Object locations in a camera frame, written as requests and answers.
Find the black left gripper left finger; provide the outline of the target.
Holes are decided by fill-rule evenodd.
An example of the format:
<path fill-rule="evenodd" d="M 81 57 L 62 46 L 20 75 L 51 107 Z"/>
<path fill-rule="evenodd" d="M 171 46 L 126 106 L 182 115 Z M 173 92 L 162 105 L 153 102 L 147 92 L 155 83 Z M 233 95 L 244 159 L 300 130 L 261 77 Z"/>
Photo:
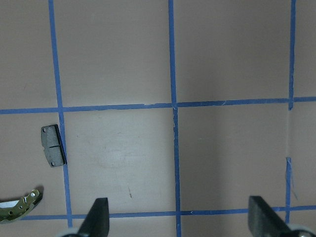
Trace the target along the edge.
<path fill-rule="evenodd" d="M 109 203 L 106 197 L 97 198 L 80 226 L 79 237 L 107 237 L 110 230 Z"/>

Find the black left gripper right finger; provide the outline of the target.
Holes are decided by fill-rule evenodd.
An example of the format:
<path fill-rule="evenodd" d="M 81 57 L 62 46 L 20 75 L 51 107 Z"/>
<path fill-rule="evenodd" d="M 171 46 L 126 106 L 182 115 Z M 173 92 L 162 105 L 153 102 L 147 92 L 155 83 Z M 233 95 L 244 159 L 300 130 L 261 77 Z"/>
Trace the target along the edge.
<path fill-rule="evenodd" d="M 248 199 L 248 228 L 253 237 L 296 236 L 261 196 Z"/>

